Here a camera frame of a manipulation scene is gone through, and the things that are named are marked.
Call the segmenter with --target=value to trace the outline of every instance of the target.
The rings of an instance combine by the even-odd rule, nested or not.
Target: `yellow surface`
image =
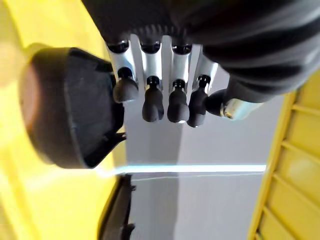
[[[320,70],[285,97],[248,239],[320,239]]]
[[[108,176],[123,143],[95,169],[41,161],[19,105],[23,68],[44,46],[78,47],[108,59],[80,0],[0,1],[0,239],[97,239],[117,179]]]

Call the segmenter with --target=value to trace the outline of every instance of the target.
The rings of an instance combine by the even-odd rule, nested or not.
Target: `black rubber fingertip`
[[[189,102],[190,116],[187,124],[190,127],[196,128],[204,124],[206,116],[206,99],[208,95],[205,93],[204,88],[199,88],[191,94]]]
[[[169,96],[167,118],[172,123],[184,123],[189,119],[187,96],[180,88],[174,90]]]
[[[164,117],[165,110],[162,101],[163,95],[157,87],[152,86],[145,92],[142,118],[146,122],[156,122]]]
[[[167,117],[172,123],[184,123],[189,119],[189,108],[184,104],[170,104]]]
[[[221,89],[211,94],[205,100],[205,109],[209,113],[221,117],[220,108],[221,104],[224,102],[225,94],[226,89]]]
[[[113,99],[116,103],[136,100],[139,96],[138,85],[129,78],[121,79],[113,88]]]

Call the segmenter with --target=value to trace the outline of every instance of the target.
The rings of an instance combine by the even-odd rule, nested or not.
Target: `robotic hand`
[[[139,37],[147,122],[164,115],[162,36],[172,38],[167,117],[191,127],[205,114],[240,120],[276,95],[300,87],[320,63],[319,0],[82,0],[111,57],[118,103],[138,97],[130,35]],[[187,104],[192,45],[201,45]],[[226,89],[208,96],[218,64]]]

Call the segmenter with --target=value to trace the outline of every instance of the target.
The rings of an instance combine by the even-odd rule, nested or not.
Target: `gray wall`
[[[169,41],[163,54],[169,59]],[[144,122],[142,64],[133,43],[140,98],[125,106],[127,161],[150,164],[265,164],[283,98],[276,97],[246,120],[233,122],[207,114],[198,128],[164,119]],[[193,79],[199,48],[192,49]],[[163,61],[163,105],[168,107],[169,61]],[[213,89],[224,88],[228,74],[221,68]],[[188,86],[188,99],[191,84]],[[130,220],[136,223],[133,240],[244,240],[261,183],[261,175],[196,176],[196,173],[135,174]],[[169,177],[143,180],[153,177]]]

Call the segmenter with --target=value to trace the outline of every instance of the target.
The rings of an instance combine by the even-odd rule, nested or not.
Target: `light strip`
[[[117,173],[252,173],[264,172],[265,164],[256,165],[129,165],[117,168]]]

